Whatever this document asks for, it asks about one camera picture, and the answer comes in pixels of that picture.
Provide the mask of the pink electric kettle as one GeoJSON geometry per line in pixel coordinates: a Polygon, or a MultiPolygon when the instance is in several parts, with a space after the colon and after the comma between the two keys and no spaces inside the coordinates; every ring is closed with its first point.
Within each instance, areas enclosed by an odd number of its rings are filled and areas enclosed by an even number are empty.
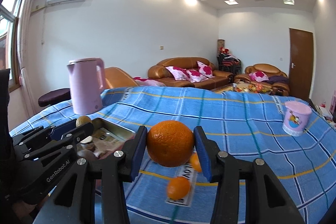
{"type": "Polygon", "coordinates": [[[100,58],[71,60],[67,65],[73,111],[88,115],[102,109],[106,89],[104,61],[100,58]]]}

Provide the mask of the brown leather long sofa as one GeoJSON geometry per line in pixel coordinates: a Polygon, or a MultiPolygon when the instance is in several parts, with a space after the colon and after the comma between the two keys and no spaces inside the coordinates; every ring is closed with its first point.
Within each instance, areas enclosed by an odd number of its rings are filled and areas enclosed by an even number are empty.
{"type": "Polygon", "coordinates": [[[166,86],[213,90],[233,81],[233,74],[215,69],[213,63],[202,57],[175,57],[160,61],[147,73],[150,79],[166,86]]]}

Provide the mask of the small orange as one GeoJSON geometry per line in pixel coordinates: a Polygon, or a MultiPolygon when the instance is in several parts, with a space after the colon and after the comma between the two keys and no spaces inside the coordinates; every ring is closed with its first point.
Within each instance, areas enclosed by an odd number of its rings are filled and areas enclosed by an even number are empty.
{"type": "Polygon", "coordinates": [[[191,155],[191,157],[189,158],[189,163],[191,164],[194,170],[196,170],[199,173],[202,173],[202,168],[197,153],[193,153],[191,155]]]}

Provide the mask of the medium orange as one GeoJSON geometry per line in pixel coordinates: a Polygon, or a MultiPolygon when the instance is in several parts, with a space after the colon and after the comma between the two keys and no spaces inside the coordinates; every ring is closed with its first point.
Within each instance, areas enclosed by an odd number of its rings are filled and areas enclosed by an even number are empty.
{"type": "Polygon", "coordinates": [[[191,185],[187,178],[182,176],[173,178],[166,188],[167,197],[174,201],[183,199],[188,195],[190,188],[191,185]]]}

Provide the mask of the brown wooden door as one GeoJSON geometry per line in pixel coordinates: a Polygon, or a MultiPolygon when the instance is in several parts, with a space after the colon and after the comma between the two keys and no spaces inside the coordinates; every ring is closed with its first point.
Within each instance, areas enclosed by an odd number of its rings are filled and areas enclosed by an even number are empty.
{"type": "Polygon", "coordinates": [[[290,68],[289,87],[292,97],[307,101],[313,78],[314,43],[313,33],[289,29],[290,68]]]}

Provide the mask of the dark purple stool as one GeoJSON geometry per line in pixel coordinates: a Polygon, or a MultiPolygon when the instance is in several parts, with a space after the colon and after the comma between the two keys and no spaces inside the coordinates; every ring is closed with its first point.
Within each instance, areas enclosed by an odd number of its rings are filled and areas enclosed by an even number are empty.
{"type": "Polygon", "coordinates": [[[71,99],[70,88],[62,88],[50,91],[38,99],[40,107],[55,105],[57,103],[71,99]]]}

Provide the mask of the pink metal tin box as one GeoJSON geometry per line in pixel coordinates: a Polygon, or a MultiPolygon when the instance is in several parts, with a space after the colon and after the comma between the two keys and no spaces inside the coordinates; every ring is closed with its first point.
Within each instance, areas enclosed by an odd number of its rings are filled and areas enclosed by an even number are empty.
{"type": "MultiPolygon", "coordinates": [[[[121,150],[124,143],[133,139],[135,132],[128,128],[119,126],[102,118],[92,120],[94,144],[96,146],[94,155],[98,159],[104,159],[117,150],[121,150]]],[[[80,142],[77,144],[77,152],[83,150],[80,142]]]]}

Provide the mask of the brown kiwi fruit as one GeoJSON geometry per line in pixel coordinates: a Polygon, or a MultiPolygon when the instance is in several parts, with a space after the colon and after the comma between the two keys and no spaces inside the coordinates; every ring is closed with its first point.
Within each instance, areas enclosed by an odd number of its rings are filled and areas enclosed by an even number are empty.
{"type": "Polygon", "coordinates": [[[80,127],[86,123],[92,123],[92,120],[88,116],[80,116],[76,119],[76,127],[80,127]]]}

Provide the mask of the window with curtain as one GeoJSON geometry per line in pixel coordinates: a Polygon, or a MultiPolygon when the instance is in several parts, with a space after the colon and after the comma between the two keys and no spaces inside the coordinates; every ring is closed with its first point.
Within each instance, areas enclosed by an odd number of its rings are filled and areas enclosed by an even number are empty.
{"type": "Polygon", "coordinates": [[[27,116],[36,113],[27,72],[27,40],[34,0],[1,1],[1,69],[10,69],[9,88],[21,89],[27,116]]]}

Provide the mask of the blue plaid tablecloth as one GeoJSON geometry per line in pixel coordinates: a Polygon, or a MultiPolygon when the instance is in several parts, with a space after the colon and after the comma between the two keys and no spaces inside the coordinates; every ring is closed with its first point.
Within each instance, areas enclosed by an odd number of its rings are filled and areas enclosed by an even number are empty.
{"type": "Polygon", "coordinates": [[[293,97],[196,88],[108,89],[91,122],[74,103],[7,133],[9,201],[47,202],[35,223],[335,223],[335,129],[293,97]]]}

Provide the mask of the stacked dark chairs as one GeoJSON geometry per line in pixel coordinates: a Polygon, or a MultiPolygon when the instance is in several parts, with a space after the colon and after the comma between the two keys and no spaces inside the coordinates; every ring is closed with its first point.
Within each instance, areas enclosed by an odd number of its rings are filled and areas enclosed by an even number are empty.
{"type": "Polygon", "coordinates": [[[242,63],[240,59],[230,54],[228,48],[219,48],[217,61],[220,71],[230,72],[233,75],[238,75],[242,70],[242,63]]]}

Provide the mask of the pink cartoon plastic cup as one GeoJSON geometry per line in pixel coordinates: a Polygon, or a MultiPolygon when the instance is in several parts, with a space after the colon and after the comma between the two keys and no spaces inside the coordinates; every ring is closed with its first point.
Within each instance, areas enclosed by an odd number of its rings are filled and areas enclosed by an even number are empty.
{"type": "Polygon", "coordinates": [[[282,129],[290,136],[301,136],[312,114],[311,107],[298,101],[287,101],[285,107],[282,129]]]}

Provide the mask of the cluttered coffee table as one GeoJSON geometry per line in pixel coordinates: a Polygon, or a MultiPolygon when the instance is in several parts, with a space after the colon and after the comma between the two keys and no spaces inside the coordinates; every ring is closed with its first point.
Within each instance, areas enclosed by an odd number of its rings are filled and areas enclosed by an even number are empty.
{"type": "Polygon", "coordinates": [[[259,94],[268,94],[271,95],[273,89],[266,85],[262,84],[253,84],[253,83],[232,83],[221,88],[216,88],[212,92],[221,94],[224,92],[239,92],[239,93],[259,93],[259,94]]]}

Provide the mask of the brown leather chair back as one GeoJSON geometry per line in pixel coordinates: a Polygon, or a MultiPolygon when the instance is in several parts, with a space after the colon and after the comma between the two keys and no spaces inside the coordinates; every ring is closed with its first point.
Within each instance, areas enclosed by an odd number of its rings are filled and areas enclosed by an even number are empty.
{"type": "Polygon", "coordinates": [[[138,86],[129,74],[118,67],[105,68],[105,82],[109,89],[138,86]]]}

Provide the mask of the large orange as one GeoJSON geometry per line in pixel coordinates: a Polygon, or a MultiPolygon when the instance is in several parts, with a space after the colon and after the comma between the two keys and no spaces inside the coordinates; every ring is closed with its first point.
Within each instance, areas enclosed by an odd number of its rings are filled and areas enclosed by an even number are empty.
{"type": "Polygon", "coordinates": [[[162,121],[147,134],[146,148],[151,159],[165,167],[186,163],[194,151],[194,134],[182,122],[162,121]]]}

